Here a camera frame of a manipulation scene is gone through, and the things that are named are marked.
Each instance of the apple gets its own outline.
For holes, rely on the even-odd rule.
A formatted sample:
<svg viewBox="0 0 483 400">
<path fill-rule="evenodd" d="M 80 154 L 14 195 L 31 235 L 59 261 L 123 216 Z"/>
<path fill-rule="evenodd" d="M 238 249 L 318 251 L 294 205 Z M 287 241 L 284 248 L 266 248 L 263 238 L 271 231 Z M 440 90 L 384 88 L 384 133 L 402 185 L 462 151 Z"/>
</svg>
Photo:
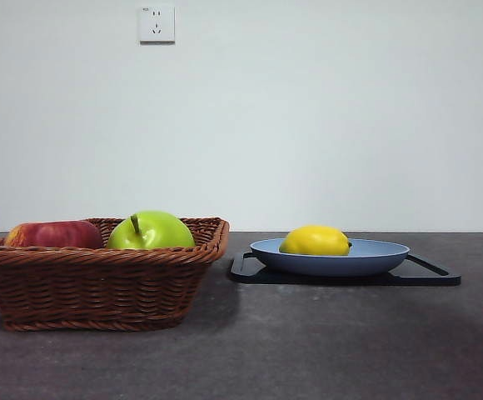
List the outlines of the apple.
<svg viewBox="0 0 483 400">
<path fill-rule="evenodd" d="M 189 248 L 192 232 L 179 218 L 163 211 L 140 211 L 121 221 L 111 232 L 107 248 Z"/>
<path fill-rule="evenodd" d="M 88 221 L 25 222 L 5 237 L 5 246 L 102 248 L 99 229 Z"/>
</svg>

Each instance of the blue plate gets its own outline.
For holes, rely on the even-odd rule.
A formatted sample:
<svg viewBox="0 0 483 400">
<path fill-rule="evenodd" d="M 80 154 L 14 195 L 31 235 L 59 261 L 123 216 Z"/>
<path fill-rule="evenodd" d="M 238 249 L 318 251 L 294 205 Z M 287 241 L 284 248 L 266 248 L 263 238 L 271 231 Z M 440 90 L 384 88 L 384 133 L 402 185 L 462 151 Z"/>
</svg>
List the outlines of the blue plate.
<svg viewBox="0 0 483 400">
<path fill-rule="evenodd" d="M 401 264 L 410 249 L 402 244 L 377 240 L 349 239 L 346 256 L 311 256 L 279 252 L 284 238 L 251 244 L 258 260 L 271 269 L 320 277 L 364 277 L 385 273 Z"/>
</svg>

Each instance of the gray tabletop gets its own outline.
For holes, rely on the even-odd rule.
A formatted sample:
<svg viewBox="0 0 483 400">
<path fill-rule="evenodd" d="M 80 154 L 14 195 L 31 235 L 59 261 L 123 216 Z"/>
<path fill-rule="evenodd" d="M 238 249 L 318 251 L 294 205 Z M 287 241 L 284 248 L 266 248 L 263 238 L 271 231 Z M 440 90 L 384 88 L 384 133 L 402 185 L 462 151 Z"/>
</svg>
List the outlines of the gray tabletop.
<svg viewBox="0 0 483 400">
<path fill-rule="evenodd" d="M 350 233 L 402 243 L 456 287 L 247 285 L 231 232 L 181 325 L 155 332 L 7 332 L 0 399 L 483 400 L 483 233 Z"/>
</svg>

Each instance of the lemon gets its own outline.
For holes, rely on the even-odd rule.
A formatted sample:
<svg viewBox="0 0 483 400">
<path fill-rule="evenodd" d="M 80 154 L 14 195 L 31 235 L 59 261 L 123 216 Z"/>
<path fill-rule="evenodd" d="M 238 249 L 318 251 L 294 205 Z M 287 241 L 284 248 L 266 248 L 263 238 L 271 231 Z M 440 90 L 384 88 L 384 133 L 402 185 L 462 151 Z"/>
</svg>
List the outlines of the lemon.
<svg viewBox="0 0 483 400">
<path fill-rule="evenodd" d="M 279 251 L 315 256 L 346 256 L 349 254 L 349 247 L 349 239 L 339 229 L 323 225 L 305 225 L 289 232 Z"/>
</svg>

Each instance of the white outlet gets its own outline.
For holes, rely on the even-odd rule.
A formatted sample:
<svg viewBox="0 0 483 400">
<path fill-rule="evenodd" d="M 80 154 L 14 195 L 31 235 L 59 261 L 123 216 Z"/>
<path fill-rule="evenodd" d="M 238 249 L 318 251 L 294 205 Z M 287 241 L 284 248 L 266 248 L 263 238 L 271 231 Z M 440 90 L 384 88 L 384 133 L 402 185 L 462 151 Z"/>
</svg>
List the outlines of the white outlet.
<svg viewBox="0 0 483 400">
<path fill-rule="evenodd" d="M 175 7 L 169 4 L 138 10 L 140 43 L 175 42 Z"/>
</svg>

